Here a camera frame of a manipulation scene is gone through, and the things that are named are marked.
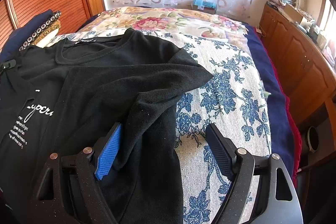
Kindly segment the black printed t-shirt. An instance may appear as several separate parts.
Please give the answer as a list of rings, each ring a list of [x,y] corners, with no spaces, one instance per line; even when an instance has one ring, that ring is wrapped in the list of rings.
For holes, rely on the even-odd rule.
[[[4,60],[1,222],[182,223],[177,103],[211,78],[131,28]]]

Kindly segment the navy folded garment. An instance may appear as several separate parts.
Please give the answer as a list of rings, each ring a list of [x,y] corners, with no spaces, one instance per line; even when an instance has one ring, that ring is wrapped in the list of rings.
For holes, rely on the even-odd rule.
[[[46,10],[45,12],[35,15],[24,26],[14,30],[1,49],[1,63],[8,60],[14,53],[16,53],[24,42],[28,42],[27,39],[33,32],[49,20],[52,15],[52,10]]]

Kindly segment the blue floral white bedsheet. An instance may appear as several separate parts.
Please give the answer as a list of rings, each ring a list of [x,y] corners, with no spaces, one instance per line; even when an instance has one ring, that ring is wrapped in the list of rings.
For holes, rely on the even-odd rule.
[[[129,29],[46,49],[58,99],[45,133],[62,156],[121,124],[120,148],[97,181],[118,223],[208,223],[230,182],[206,141],[214,123],[270,153],[268,107],[254,61],[230,43]]]

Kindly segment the navy blue blanket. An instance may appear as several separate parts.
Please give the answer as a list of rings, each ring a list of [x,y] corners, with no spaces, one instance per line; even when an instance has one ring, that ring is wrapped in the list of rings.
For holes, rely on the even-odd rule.
[[[281,156],[288,172],[293,175],[294,167],[294,136],[288,121],[286,98],[281,91],[273,64],[257,35],[256,28],[244,24],[247,29],[245,37],[248,42],[252,59],[264,84],[264,89],[269,93],[266,100],[270,124],[272,152]]]

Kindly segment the yellow folded cloth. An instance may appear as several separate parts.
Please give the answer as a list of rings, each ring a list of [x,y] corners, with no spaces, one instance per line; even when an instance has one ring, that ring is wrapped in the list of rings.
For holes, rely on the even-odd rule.
[[[61,28],[60,20],[55,20],[51,22],[50,25],[46,26],[45,29],[41,30],[37,37],[33,39],[31,45],[44,48],[49,45],[51,40],[58,34],[59,29]]]

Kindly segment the wooden sideboard cabinet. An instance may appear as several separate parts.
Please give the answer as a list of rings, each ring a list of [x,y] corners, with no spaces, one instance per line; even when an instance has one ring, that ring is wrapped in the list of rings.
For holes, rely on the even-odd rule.
[[[261,41],[290,99],[297,127],[318,121],[325,101],[335,98],[335,72],[313,41],[277,10],[265,4],[259,29]]]

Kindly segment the colourful floral quilt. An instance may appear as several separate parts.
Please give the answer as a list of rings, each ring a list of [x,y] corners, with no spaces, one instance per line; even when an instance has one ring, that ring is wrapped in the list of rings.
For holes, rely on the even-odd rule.
[[[144,8],[127,6],[101,13],[78,32],[116,35],[132,28],[139,31],[156,31],[190,35],[230,43],[250,53],[248,30],[242,22],[221,15],[187,9]]]

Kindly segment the cardboard box on cabinet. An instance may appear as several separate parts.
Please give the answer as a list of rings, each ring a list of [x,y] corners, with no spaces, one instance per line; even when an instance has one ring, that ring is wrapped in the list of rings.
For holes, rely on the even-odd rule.
[[[303,14],[299,12],[296,8],[294,8],[290,4],[286,4],[283,9],[284,13],[289,16],[289,18],[293,22],[297,22],[298,24],[301,24],[303,22]]]

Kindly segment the teal item on box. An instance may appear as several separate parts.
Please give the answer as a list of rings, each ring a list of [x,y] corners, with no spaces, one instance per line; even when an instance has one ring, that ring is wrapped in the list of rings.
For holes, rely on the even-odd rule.
[[[193,6],[197,6],[198,9],[207,8],[207,9],[217,9],[217,5],[214,2],[208,2],[205,0],[193,0]]]

